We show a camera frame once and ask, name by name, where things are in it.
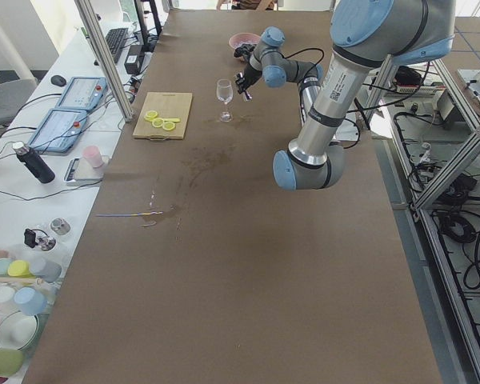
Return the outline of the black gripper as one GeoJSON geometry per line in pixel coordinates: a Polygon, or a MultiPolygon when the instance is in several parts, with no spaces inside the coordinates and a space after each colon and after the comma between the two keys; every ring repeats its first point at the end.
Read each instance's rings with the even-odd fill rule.
{"type": "Polygon", "coordinates": [[[235,80],[238,92],[245,96],[250,96],[247,89],[254,85],[261,76],[262,72],[260,70],[253,68],[251,64],[247,63],[243,71],[243,77],[236,78],[235,80]]]}

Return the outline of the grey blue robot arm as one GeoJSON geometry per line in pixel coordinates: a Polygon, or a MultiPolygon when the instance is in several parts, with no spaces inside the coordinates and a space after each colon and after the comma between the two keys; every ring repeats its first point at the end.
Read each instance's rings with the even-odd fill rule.
{"type": "Polygon", "coordinates": [[[288,82],[299,86],[302,129],[274,156],[276,183],[285,190],[335,184],[345,162],[335,134],[368,73],[387,56],[397,65],[408,65],[447,55],[454,19],[453,1],[342,1],[330,24],[333,52],[328,70],[284,58],[284,33],[266,28],[235,82],[240,94],[259,79],[271,88],[288,82]]]}

